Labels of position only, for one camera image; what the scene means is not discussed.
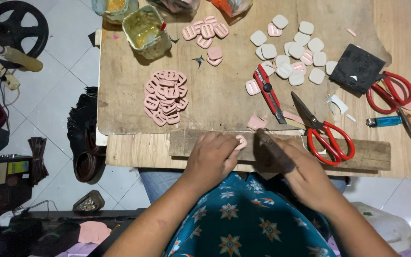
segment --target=blue lighter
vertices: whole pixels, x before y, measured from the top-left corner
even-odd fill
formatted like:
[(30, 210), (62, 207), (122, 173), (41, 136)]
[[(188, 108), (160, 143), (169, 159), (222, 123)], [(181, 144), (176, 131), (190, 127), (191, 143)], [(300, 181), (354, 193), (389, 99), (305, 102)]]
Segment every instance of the blue lighter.
[(402, 123), (400, 116), (370, 118), (366, 120), (366, 124), (371, 128), (396, 126)]

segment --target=wooden table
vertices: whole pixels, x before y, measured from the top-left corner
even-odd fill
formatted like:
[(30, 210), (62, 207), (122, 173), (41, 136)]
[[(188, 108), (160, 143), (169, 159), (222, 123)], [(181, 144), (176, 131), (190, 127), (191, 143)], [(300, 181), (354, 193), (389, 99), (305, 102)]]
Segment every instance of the wooden table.
[[(375, 0), (374, 25), (380, 41), (392, 55), (392, 64), (385, 70), (400, 74), (411, 82), (411, 0), (394, 0), (391, 3)], [(336, 125), (345, 130), (351, 138), (390, 142), (392, 164), (391, 171), (328, 170), (327, 173), (341, 176), (411, 179), (411, 140), (404, 127), (399, 125), (371, 129), (365, 125), (365, 119), (383, 115), (372, 110), (365, 97), (357, 98), (342, 89), (338, 89), (336, 94), (350, 107), (352, 110), (350, 114), (357, 119), (357, 122), (353, 123), (344, 115), (340, 118), (336, 116), (335, 118), (339, 119), (335, 120)], [(297, 131), (278, 133), (298, 134)], [(169, 156), (168, 148), (168, 133), (109, 135), (106, 163), (127, 167), (185, 168), (186, 159)], [(251, 165), (238, 164), (235, 170), (251, 171), (252, 169)]]

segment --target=black wheel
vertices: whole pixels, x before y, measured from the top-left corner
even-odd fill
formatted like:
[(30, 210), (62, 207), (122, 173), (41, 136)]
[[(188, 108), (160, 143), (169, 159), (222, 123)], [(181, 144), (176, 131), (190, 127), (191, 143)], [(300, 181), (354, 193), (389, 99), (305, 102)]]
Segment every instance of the black wheel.
[[(0, 22), (0, 46), (10, 46), (25, 53), (21, 47), (21, 41), (24, 38), (37, 37), (36, 44), (28, 53), (25, 53), (30, 57), (36, 58), (44, 50), (49, 38), (49, 25), (47, 24), (47, 20), (41, 11), (31, 4), (22, 1), (9, 1), (0, 4), (0, 16), (10, 10), (14, 11), (10, 17)], [(31, 13), (36, 18), (38, 26), (21, 26), (21, 21), (27, 13)], [(1, 59), (0, 62), (8, 69), (21, 67), (20, 64)]]

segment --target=red-handled scissors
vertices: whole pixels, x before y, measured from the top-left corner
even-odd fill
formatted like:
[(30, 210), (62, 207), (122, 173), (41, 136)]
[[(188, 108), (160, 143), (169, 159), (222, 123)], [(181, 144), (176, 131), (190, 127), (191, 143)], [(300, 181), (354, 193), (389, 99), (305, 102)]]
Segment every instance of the red-handled scissors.
[[(407, 79), (404, 79), (403, 77), (394, 73), (385, 71), (383, 72), (383, 76), (385, 76), (383, 80), (385, 81), (385, 84), (388, 87), (388, 90), (391, 92), (391, 94), (388, 94), (383, 88), (377, 85), (377, 83), (374, 83), (367, 90), (367, 102), (372, 107), (372, 109), (374, 109), (376, 112), (380, 114), (392, 114), (393, 112), (397, 111), (399, 106), (404, 106), (411, 102), (411, 84), (410, 82), (408, 82)], [(401, 81), (406, 86), (408, 90), (407, 99), (403, 100), (399, 97), (396, 90), (394, 89), (393, 84), (391, 83), (391, 77)], [(383, 110), (374, 103), (374, 99), (372, 99), (372, 90), (374, 90), (390, 106), (390, 110)]]
[[(354, 143), (351, 140), (351, 138), (345, 133), (343, 130), (340, 128), (332, 125), (329, 122), (319, 122), (317, 118), (310, 112), (310, 110), (305, 106), (305, 104), (301, 101), (301, 99), (294, 94), (294, 92), (291, 92), (291, 96), (293, 97), (294, 103), (301, 109), (301, 111), (304, 113), (305, 117), (309, 120), (311, 124), (311, 128), (307, 130), (307, 139), (309, 143), (309, 147), (312, 150), (313, 154), (322, 162), (329, 164), (329, 165), (339, 165), (342, 162), (342, 159), (344, 160), (350, 160), (354, 156)], [(323, 137), (320, 136), (318, 133), (318, 130), (322, 129), (323, 131), (326, 132), (326, 135), (328, 135), (329, 141), (331, 142), (332, 145), (328, 144), (326, 140), (324, 140)], [(334, 129), (335, 131), (339, 132), (347, 141), (347, 145), (350, 149), (350, 152), (348, 155), (345, 155), (342, 150), (340, 149), (339, 145), (337, 144), (336, 139), (334, 138), (333, 134), (331, 133), (330, 129)], [(320, 141), (320, 143), (328, 150), (330, 151), (335, 158), (335, 161), (328, 161), (325, 158), (323, 158), (315, 149), (315, 146), (313, 145), (313, 138), (312, 134), (315, 135), (315, 137)]]

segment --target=hand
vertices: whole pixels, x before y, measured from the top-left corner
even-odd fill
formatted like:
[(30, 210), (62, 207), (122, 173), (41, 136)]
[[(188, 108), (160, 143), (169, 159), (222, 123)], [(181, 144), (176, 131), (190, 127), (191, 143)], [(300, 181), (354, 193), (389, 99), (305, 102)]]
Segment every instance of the hand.
[(334, 211), (344, 197), (331, 183), (316, 157), (294, 139), (271, 138), (297, 166), (293, 172), (285, 174), (294, 195), (307, 207), (324, 215)]
[(198, 138), (179, 180), (201, 195), (220, 184), (237, 165), (239, 140), (233, 135), (208, 132)]

